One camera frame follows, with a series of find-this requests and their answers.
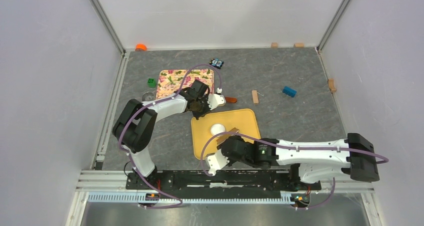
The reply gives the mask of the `white dough ball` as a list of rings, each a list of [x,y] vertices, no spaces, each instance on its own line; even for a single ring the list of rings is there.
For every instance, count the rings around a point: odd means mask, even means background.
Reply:
[[[210,128],[210,133],[215,136],[219,133],[225,132],[226,128],[223,124],[213,124]]]

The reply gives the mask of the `yellow cutting mat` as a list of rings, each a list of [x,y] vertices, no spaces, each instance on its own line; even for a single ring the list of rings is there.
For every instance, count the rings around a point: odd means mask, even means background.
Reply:
[[[237,128],[242,134],[261,138],[255,113],[251,109],[209,113],[199,120],[192,118],[193,154],[198,160],[201,158],[204,145],[213,136],[210,129],[214,124],[222,124],[226,130]]]

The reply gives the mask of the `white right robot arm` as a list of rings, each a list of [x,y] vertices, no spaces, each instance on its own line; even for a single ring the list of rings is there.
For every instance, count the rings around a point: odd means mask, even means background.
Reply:
[[[217,151],[208,155],[201,153],[209,167],[205,171],[207,175],[215,176],[217,171],[235,162],[260,169],[290,166],[294,173],[290,174],[288,182],[295,190],[344,175],[359,182],[377,182],[380,180],[378,165],[389,161],[376,154],[373,144],[359,133],[348,133],[345,139],[324,142],[257,139],[231,132],[217,135],[226,137]]]

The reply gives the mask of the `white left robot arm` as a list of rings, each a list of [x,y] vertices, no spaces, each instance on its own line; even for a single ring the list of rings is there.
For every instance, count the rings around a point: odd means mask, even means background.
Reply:
[[[151,159],[148,145],[151,141],[156,122],[185,112],[191,112],[199,119],[226,103],[218,87],[211,93],[208,85],[195,80],[189,87],[180,87],[170,96],[140,102],[131,99],[112,128],[112,134],[118,140],[119,147],[128,154],[129,160],[138,173],[138,183],[145,190],[153,189],[157,184],[157,170]]]

